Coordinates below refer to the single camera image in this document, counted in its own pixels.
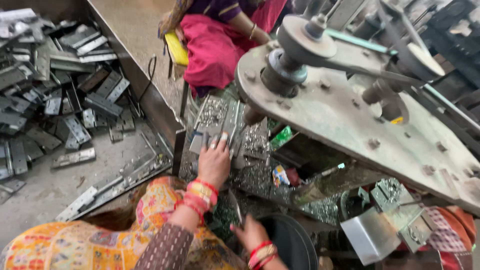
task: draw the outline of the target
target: yellow stool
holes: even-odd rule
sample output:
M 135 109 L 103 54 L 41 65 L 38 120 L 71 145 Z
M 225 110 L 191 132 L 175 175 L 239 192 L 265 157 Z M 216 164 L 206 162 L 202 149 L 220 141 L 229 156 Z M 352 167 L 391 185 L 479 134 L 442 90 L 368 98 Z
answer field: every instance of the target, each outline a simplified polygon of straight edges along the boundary
M 164 36 L 164 42 L 167 46 L 168 57 L 170 61 L 168 63 L 168 78 L 172 76 L 173 65 L 175 64 L 175 75 L 179 74 L 179 77 L 183 76 L 183 72 L 188 66 L 188 52 L 185 50 L 180 43 L 177 34 L 175 32 L 166 33 Z M 185 108 L 187 106 L 187 98 L 189 93 L 189 85 L 183 80 L 183 93 L 180 105 L 180 117 L 183 118 L 185 115 Z

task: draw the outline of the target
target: pile of hinges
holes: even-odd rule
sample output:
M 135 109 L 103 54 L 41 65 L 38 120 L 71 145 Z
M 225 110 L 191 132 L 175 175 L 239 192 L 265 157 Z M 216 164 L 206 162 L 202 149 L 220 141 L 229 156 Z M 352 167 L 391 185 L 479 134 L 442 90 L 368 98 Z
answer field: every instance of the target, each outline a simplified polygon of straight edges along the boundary
M 122 98 L 130 82 L 107 40 L 95 27 L 54 24 L 32 9 L 0 12 L 0 180 L 63 143 L 79 150 L 92 139 L 87 129 L 109 127 L 112 142 L 135 129 Z M 52 168 L 93 158 L 93 148 L 82 149 Z

